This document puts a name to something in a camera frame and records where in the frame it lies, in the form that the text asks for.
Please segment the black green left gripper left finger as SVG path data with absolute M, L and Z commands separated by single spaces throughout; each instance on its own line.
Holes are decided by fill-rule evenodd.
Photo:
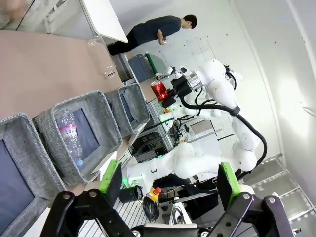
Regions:
M 110 161 L 96 188 L 75 195 L 70 191 L 57 194 L 41 231 L 41 237 L 77 237 L 85 221 L 94 220 L 108 237 L 132 237 L 114 204 L 122 185 L 121 162 Z

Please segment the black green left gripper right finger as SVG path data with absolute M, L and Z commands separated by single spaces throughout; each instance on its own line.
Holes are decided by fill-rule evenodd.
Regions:
M 242 223 L 251 224 L 259 237 L 294 236 L 280 198 L 260 199 L 242 191 L 228 162 L 218 167 L 216 187 L 225 212 L 211 229 L 211 237 L 232 237 Z

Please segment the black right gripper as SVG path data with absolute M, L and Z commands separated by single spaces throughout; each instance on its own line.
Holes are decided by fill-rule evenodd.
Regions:
M 171 84 L 172 89 L 167 90 L 169 97 L 163 101 L 164 108 L 168 108 L 176 102 L 173 98 L 174 96 L 178 95 L 184 97 L 192 92 L 192 89 L 184 76 L 180 76 L 178 79 L 173 79 Z

